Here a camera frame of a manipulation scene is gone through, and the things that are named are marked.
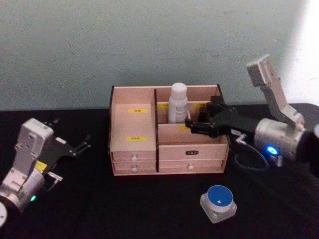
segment blue lid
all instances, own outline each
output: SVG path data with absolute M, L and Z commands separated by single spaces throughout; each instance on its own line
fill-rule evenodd
M 208 189 L 207 196 L 209 201 L 219 207 L 229 206 L 233 200 L 232 192 L 225 186 L 215 185 Z

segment white bottle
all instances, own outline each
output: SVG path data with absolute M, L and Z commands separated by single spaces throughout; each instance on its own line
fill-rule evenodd
M 187 117 L 187 86 L 175 83 L 171 86 L 169 98 L 168 123 L 184 123 Z

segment yellow label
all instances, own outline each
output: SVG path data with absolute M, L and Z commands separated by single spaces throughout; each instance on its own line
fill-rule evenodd
M 179 126 L 178 126 L 178 129 L 179 129 L 179 130 L 190 130 L 190 128 L 188 128 L 188 127 L 186 127 L 186 126 L 184 126 L 184 125 L 179 125 Z
M 128 112 L 130 114 L 136 114 L 136 113 L 147 113 L 148 109 L 128 109 Z
M 194 107 L 195 107 L 195 109 L 199 109 L 199 108 L 201 108 L 201 107 L 206 108 L 206 104 L 207 104 L 207 103 L 195 103 L 195 104 L 194 104 Z
M 47 167 L 47 165 L 45 163 L 42 163 L 39 160 L 37 160 L 35 162 L 35 168 L 41 173 L 45 170 L 46 167 Z
M 125 141 L 127 142 L 139 142 L 146 141 L 148 138 L 146 136 L 127 136 L 125 137 Z
M 168 103 L 158 103 L 158 109 L 164 109 L 168 107 L 169 107 Z

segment wooden drawer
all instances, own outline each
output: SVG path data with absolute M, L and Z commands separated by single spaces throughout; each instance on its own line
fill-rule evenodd
M 114 162 L 114 175 L 116 174 L 139 174 L 139 173 L 155 173 L 156 162 Z
M 113 152 L 114 161 L 156 161 L 156 151 L 118 151 Z
M 194 159 L 225 159 L 228 145 L 226 144 L 174 144 L 160 145 L 159 159 L 194 160 Z
M 223 160 L 171 160 L 159 162 L 160 173 L 204 173 L 223 172 Z

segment green led light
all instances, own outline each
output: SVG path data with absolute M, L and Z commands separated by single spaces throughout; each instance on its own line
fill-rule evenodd
M 36 196 L 33 195 L 33 196 L 31 197 L 30 201 L 33 202 L 35 199 L 36 199 Z

